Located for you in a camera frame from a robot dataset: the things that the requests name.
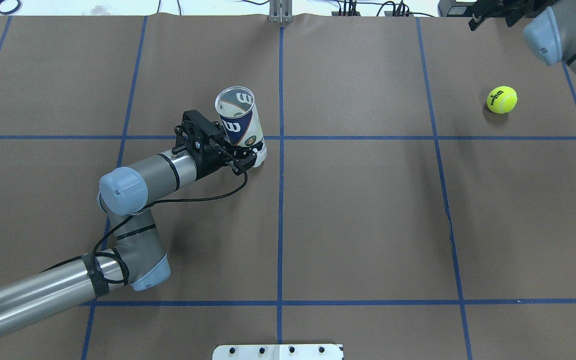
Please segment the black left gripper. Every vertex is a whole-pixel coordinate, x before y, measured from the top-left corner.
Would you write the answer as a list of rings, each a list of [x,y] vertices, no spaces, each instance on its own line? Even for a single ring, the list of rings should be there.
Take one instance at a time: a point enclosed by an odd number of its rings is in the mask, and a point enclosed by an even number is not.
[[[192,140],[190,155],[195,163],[196,181],[214,174],[222,167],[230,167],[239,176],[243,171],[261,165],[261,148],[235,148],[225,140]]]

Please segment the grey silver left robot arm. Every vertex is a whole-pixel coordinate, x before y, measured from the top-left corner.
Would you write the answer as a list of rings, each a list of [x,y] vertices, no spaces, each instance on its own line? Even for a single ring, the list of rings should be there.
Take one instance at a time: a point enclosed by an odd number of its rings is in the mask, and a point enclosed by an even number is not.
[[[108,230],[85,253],[0,287],[0,338],[116,289],[143,291],[167,280],[169,260],[153,206],[223,167],[247,177],[265,155],[263,144],[245,148],[215,137],[181,138],[172,149],[105,174],[96,203]]]

